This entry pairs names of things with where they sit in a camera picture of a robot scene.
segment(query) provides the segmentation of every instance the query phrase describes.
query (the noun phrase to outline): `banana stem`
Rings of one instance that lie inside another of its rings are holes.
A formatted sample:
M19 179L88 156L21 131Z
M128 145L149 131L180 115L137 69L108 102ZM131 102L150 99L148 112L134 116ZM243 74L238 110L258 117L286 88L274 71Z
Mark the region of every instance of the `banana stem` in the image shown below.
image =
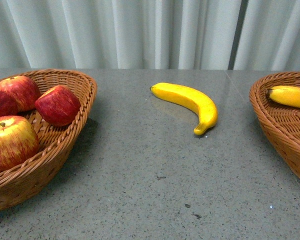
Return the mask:
M203 122L200 122L198 126L193 129L194 134L196 135L202 135L207 131L208 127Z

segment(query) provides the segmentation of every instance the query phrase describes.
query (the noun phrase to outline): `gray table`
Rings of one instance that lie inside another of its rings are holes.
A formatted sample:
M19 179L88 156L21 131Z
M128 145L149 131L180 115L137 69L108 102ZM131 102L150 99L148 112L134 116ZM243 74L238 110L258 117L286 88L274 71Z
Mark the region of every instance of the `gray table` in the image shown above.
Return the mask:
M300 239L300 180L249 102L270 72L79 70L98 84L87 123L50 184L0 212L0 239ZM197 116L152 95L158 82L209 95L215 128L195 136Z

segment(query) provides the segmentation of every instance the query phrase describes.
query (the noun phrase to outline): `fruit basket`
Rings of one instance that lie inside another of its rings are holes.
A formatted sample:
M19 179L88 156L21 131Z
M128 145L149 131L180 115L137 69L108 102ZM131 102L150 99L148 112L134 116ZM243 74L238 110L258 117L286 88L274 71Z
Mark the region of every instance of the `fruit basket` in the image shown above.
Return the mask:
M267 89L278 85L300 87L300 72L279 72L260 78L251 86L249 99L263 133L300 178L300 108L267 97Z
M39 136L39 151L23 164L0 171L0 211L35 196L58 173L87 122L98 89L93 78L75 70L43 69L13 76L17 75L33 79L41 94L56 85L66 85L79 98L81 107L75 120L63 127L48 124L36 110L22 113Z

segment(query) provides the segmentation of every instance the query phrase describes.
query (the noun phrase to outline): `basket rim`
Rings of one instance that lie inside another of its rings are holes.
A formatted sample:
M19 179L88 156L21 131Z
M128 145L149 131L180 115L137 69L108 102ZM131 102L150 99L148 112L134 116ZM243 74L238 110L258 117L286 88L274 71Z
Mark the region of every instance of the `basket rim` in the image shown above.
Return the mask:
M300 149L300 140L297 139L295 136L293 136L291 133L289 133L283 126L281 126L279 123L275 121L275 119L265 109L264 105L261 102L260 96L257 94L261 86L264 85L265 83L280 77L286 77L286 76L293 77L295 75L300 76L300 71L283 71L283 72L271 73L266 76L263 76L259 80L255 81L250 87L249 100L252 104L254 112L256 113L259 121L261 121L262 119L263 121L261 122L263 124L266 124L268 127L270 127L270 130L273 133L276 132L277 134L280 135L281 138L285 138L286 144L292 147L298 146L298 149Z
M80 134L81 130L78 131L70 139L71 133L75 132L77 128L80 128L81 123L82 123L81 126L82 129L85 125L85 122L87 121L88 115L91 111L91 109L88 107L89 106L88 104L92 106L93 102L95 101L97 91L98 91L98 85L92 77L90 77L89 75L81 71L70 70L70 69L46 68L46 69L30 70L30 71L16 73L1 78L0 81L6 78L19 76L19 75L44 74L46 72L53 72L53 74L76 74L78 76L84 77L89 82L90 85L90 89L87 88L88 95L85 98L84 104L81 105L75 117L75 120L73 120L73 122L67 127L67 129L64 130L64 132L57 139L51 142L49 146L46 146L43 150L38 152L36 155L27 159L24 163L21 163L13 168L0 172L0 185L2 185L3 182L5 182L6 180L11 181L23 174L28 174L29 172L34 171L36 169L34 168L35 165L42 166L48 163L49 161L53 160L54 155L57 155L59 152L67 148L67 143L71 139L76 139Z

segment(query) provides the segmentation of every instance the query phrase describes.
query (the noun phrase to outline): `red apple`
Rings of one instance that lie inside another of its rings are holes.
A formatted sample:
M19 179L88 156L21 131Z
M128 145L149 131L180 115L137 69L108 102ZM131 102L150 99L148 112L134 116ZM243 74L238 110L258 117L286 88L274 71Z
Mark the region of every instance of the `red apple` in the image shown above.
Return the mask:
M35 108L35 101L41 96L38 85L27 76L14 76L0 81L0 91L16 100L18 112Z
M22 164L38 150L38 135L26 118L0 117L0 171Z
M18 106L16 100L5 92L0 91L0 117L17 115L17 113Z
M56 127L70 124L81 106L78 97L65 85L50 88L34 105L41 117Z

